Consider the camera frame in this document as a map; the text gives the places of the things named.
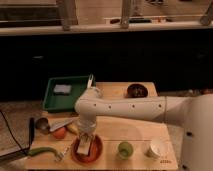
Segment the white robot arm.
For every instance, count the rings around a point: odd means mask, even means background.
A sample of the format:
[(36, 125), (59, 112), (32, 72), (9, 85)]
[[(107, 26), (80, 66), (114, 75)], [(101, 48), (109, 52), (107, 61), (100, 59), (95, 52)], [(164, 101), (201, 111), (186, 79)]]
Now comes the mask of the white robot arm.
[(213, 94), (123, 99), (103, 99), (101, 95), (100, 89), (92, 87), (76, 100), (81, 133), (94, 132), (97, 116), (181, 125), (180, 171), (213, 171)]

